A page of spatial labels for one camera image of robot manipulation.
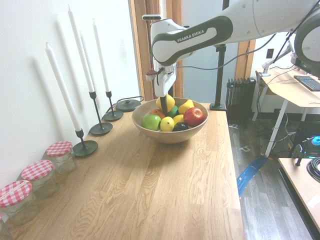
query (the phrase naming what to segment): candle holder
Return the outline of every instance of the candle holder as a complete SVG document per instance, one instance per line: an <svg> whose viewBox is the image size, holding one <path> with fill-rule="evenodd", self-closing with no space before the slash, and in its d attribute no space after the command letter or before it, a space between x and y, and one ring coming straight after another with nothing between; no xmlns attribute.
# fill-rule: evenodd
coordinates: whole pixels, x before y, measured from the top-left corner
<svg viewBox="0 0 320 240"><path fill-rule="evenodd" d="M99 123L94 125L90 129L90 133L92 133L93 135L98 135L98 136L106 135L107 133L109 133L112 130L113 125L109 122L101 122L99 110L98 110L97 102L96 102L97 94L95 91L89 92L89 94L90 94L90 98L92 98L92 100L94 102L96 115L98 116L98 120L99 120Z"/></svg>
<svg viewBox="0 0 320 240"><path fill-rule="evenodd" d="M92 154L97 148L98 143L92 140L84 141L84 131L75 131L76 136L81 139L81 142L73 147L73 152L76 157L86 157Z"/></svg>
<svg viewBox="0 0 320 240"><path fill-rule="evenodd" d="M105 93L106 93L106 96L109 98L111 111L107 112L103 116L103 119L106 120L106 121L110 121L110 122L117 121L120 118L122 118L124 113L122 111L114 111L114 108L113 108L113 105L112 105L112 101L111 101L111 96L112 96L111 91L106 91Z"/></svg>

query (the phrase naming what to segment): radiator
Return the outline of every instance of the radiator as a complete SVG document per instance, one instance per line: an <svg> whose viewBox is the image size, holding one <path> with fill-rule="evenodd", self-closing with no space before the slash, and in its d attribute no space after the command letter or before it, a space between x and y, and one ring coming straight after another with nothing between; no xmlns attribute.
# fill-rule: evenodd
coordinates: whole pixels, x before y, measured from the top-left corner
<svg viewBox="0 0 320 240"><path fill-rule="evenodd" d="M255 86L256 80L251 77L228 80L225 105L229 123L246 123L252 117Z"/></svg>

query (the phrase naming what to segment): red gingham lid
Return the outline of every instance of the red gingham lid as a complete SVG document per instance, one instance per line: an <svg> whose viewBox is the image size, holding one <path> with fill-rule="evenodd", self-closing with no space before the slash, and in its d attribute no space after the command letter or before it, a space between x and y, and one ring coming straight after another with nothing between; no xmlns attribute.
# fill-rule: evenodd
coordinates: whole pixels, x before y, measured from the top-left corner
<svg viewBox="0 0 320 240"><path fill-rule="evenodd" d="M46 154L50 157L61 157L72 149L72 143L69 141L58 141L55 144L52 144L46 150Z"/></svg>
<svg viewBox="0 0 320 240"><path fill-rule="evenodd" d="M54 165L50 160L36 161L22 171L21 177L28 181L42 179L47 176L53 168Z"/></svg>
<svg viewBox="0 0 320 240"><path fill-rule="evenodd" d="M21 202L32 189L31 182L27 180L15 181L0 190L0 208L9 207Z"/></svg>

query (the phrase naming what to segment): lemon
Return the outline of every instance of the lemon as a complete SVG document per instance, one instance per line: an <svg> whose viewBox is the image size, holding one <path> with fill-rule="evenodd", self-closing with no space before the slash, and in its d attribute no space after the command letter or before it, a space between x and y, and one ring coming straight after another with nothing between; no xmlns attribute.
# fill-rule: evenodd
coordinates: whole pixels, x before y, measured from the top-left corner
<svg viewBox="0 0 320 240"><path fill-rule="evenodd" d="M175 122L172 117L166 116L161 120L160 129L161 132L172 132L175 127Z"/></svg>
<svg viewBox="0 0 320 240"><path fill-rule="evenodd" d="M184 123L184 115L183 114L179 114L177 116L175 116L173 118L173 121L174 121L174 125L176 125L177 123Z"/></svg>
<svg viewBox="0 0 320 240"><path fill-rule="evenodd" d="M158 97L155 104L158 108L160 108L162 110L160 97ZM175 104L176 104L175 99L172 96L170 96L169 94L167 94L166 95L166 105L167 105L168 112L170 112L172 109L174 109Z"/></svg>
<svg viewBox="0 0 320 240"><path fill-rule="evenodd" d="M185 114L185 112L190 109L190 108L194 108L195 105L194 105L194 102L192 100L188 100L186 101L184 104L182 104L180 107L179 107L179 114Z"/></svg>

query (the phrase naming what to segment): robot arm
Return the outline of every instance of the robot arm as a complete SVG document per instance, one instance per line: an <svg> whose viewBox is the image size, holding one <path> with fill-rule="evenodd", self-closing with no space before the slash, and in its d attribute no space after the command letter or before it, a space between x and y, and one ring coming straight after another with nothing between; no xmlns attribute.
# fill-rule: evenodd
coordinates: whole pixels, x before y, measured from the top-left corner
<svg viewBox="0 0 320 240"><path fill-rule="evenodd" d="M176 62L196 50L292 32L318 0L238 0L220 15L186 28L163 19L151 25L155 95L164 97L176 80ZM320 77L320 8L300 26L294 42L301 68Z"/></svg>

